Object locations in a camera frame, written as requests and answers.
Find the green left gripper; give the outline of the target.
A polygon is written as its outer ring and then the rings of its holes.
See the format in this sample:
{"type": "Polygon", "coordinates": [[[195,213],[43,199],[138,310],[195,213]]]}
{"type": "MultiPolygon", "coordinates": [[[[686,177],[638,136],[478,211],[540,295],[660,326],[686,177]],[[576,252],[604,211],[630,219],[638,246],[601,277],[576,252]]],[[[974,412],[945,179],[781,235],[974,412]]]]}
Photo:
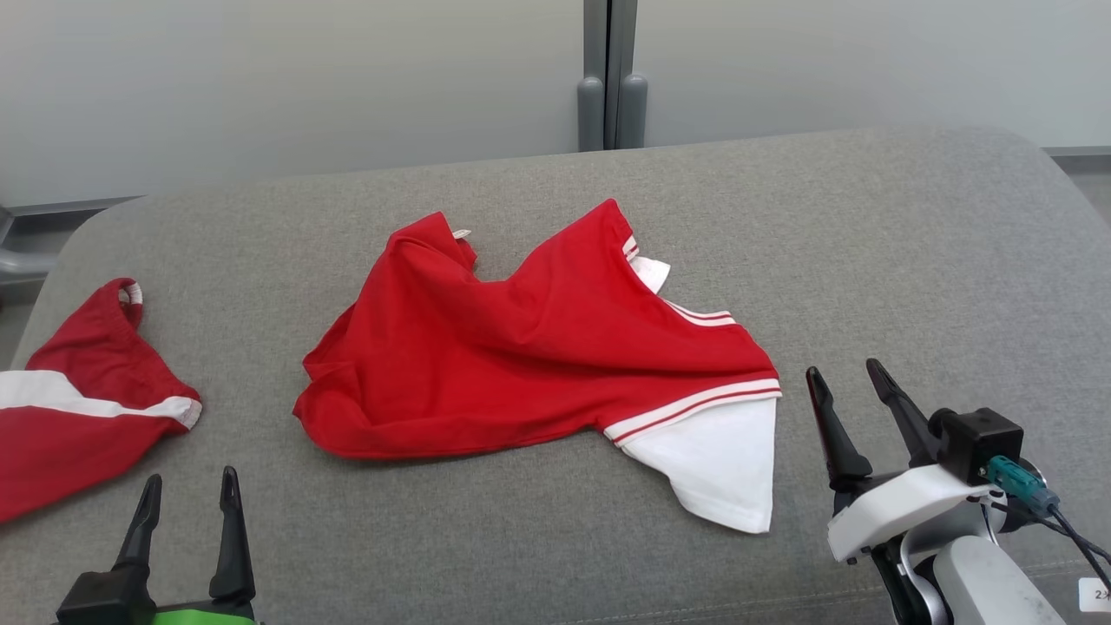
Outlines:
{"type": "MultiPolygon", "coordinates": [[[[149,557],[154,530],[161,516],[161,475],[147,478],[136,513],[128,524],[116,569],[143,569],[149,573],[149,557]]],[[[237,471],[222,471],[219,506],[223,515],[217,569],[209,589],[214,604],[250,604],[256,598],[253,560],[247,541],[246,511],[237,471]]],[[[249,616],[177,608],[156,612],[149,625],[259,625],[249,616]]]]}

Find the grey metal frame leg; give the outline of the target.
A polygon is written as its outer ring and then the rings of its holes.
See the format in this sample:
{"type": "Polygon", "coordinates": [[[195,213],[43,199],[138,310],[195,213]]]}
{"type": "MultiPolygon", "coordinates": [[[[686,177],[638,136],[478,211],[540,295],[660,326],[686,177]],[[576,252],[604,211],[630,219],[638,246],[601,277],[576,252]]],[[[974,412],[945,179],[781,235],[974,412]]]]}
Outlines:
{"type": "Polygon", "coordinates": [[[58,253],[13,252],[6,246],[6,238],[16,225],[16,216],[0,206],[0,280],[8,278],[43,278],[56,268],[58,253]]]}

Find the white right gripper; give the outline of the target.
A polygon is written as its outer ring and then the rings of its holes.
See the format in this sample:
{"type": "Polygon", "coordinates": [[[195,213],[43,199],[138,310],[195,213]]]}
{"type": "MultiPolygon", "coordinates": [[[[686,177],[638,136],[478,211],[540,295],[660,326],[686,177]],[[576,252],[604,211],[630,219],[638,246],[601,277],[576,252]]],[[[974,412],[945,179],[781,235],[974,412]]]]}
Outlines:
{"type": "Polygon", "coordinates": [[[858,452],[838,419],[832,391],[822,373],[815,365],[805,369],[829,487],[834,491],[837,501],[845,496],[851,498],[845,505],[837,503],[838,511],[828,523],[829,547],[839,563],[848,562],[865,547],[871,550],[943,516],[970,497],[977,502],[989,494],[989,486],[969,485],[935,465],[940,440],[930,431],[924,413],[885,371],[884,364],[878,359],[868,359],[865,371],[877,397],[891,411],[910,455],[909,465],[929,466],[872,476],[871,463],[858,452]]]}

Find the grey partition post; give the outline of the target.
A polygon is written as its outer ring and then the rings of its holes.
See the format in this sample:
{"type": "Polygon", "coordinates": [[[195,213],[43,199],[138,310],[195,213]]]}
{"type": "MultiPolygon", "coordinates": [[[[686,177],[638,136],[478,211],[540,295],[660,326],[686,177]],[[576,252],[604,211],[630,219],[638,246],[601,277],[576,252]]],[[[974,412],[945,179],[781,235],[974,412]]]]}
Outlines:
{"type": "Polygon", "coordinates": [[[582,0],[578,150],[644,147],[649,82],[634,70],[638,0],[582,0]]]}

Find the red Bulls basketball jersey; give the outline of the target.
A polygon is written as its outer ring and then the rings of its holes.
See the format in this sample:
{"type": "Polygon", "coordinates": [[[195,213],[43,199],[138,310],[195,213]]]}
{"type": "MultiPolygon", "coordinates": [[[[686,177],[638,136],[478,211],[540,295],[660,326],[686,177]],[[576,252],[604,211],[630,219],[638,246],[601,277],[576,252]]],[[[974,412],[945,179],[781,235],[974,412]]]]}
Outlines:
{"type": "Polygon", "coordinates": [[[536,246],[506,280],[476,275],[436,213],[386,241],[352,305],[306,354],[293,415],[360,460],[483,455],[598,431],[727,530],[771,527],[772,360],[732,313],[661,295],[618,202],[536,246]]]}

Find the red shorts with white stripe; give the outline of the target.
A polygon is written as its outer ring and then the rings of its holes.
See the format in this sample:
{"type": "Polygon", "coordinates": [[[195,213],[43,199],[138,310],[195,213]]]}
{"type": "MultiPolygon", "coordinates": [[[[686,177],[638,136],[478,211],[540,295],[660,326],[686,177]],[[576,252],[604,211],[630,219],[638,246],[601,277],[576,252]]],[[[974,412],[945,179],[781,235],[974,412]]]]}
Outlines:
{"type": "Polygon", "coordinates": [[[0,372],[0,523],[117,478],[196,427],[200,395],[140,335],[143,308],[138,281],[111,280],[26,367],[0,372]]]}

